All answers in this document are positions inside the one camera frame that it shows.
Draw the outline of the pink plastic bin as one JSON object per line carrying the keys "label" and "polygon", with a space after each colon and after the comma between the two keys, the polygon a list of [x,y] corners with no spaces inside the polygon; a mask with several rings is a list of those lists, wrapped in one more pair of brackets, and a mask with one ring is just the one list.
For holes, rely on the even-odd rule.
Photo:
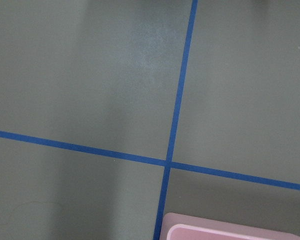
{"label": "pink plastic bin", "polygon": [[300,236],[169,212],[164,215],[161,240],[300,240]]}

